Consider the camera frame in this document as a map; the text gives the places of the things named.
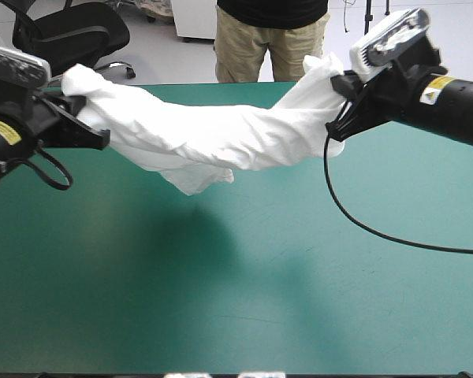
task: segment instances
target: office chair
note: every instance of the office chair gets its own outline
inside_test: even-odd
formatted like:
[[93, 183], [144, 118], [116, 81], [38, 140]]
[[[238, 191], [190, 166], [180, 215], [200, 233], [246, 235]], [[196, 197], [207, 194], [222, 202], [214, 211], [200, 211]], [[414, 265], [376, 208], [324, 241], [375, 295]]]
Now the office chair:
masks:
[[[87, 2], [71, 6], [66, 0], [62, 10], [33, 20], [27, 15], [35, 0], [0, 0], [15, 12], [13, 45], [25, 53], [49, 62], [53, 76], [81, 63], [94, 68], [97, 61], [126, 46], [129, 30], [109, 6]], [[124, 66], [131, 79], [135, 72], [130, 64], [118, 61], [98, 67], [97, 71]]]

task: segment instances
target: green tabletop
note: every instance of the green tabletop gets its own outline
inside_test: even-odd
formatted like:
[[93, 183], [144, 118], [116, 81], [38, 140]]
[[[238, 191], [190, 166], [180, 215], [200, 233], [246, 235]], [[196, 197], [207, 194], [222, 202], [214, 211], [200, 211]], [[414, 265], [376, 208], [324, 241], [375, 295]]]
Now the green tabletop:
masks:
[[[271, 106], [289, 87], [147, 89]], [[473, 372], [473, 256], [353, 226], [321, 160], [188, 197], [110, 148], [52, 152], [70, 191], [0, 183], [0, 372]], [[391, 123], [330, 162], [361, 220], [473, 248], [472, 147]]]

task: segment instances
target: black shirt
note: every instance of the black shirt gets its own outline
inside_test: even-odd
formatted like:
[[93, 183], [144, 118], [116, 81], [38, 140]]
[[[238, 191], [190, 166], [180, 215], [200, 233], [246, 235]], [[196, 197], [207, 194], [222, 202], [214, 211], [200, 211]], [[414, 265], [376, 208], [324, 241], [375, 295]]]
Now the black shirt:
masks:
[[328, 0], [218, 0], [218, 6], [248, 25], [296, 29], [324, 16]]

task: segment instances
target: black cylinder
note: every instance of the black cylinder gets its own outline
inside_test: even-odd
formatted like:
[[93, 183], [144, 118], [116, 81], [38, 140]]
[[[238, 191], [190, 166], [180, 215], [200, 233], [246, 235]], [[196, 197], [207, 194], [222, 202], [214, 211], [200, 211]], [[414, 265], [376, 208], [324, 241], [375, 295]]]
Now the black cylinder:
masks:
[[415, 87], [408, 104], [388, 119], [473, 145], [473, 82], [429, 75]]
[[20, 164], [15, 160], [30, 158], [34, 150], [35, 143], [19, 125], [0, 117], [0, 179]]

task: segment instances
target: yellow warning label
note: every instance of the yellow warning label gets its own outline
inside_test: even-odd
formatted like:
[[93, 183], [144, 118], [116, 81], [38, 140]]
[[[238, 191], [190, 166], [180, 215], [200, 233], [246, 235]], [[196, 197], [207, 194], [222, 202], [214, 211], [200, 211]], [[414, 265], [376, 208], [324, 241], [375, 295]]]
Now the yellow warning label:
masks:
[[450, 76], [440, 76], [427, 84], [427, 87], [434, 89], [443, 89], [447, 86], [448, 83], [454, 81], [455, 78]]
[[21, 137], [17, 133], [17, 131], [14, 130], [13, 128], [11, 128], [8, 124], [6, 124], [5, 122], [2, 122], [2, 121], [0, 121], [0, 135], [11, 146], [13, 146], [14, 144], [21, 141]]
[[420, 100], [422, 104], [427, 105], [434, 105], [436, 101], [440, 97], [441, 91], [445, 88], [449, 83], [453, 82], [455, 78], [450, 76], [439, 76], [436, 79], [432, 80], [427, 87], [424, 89], [424, 92], [420, 96]]

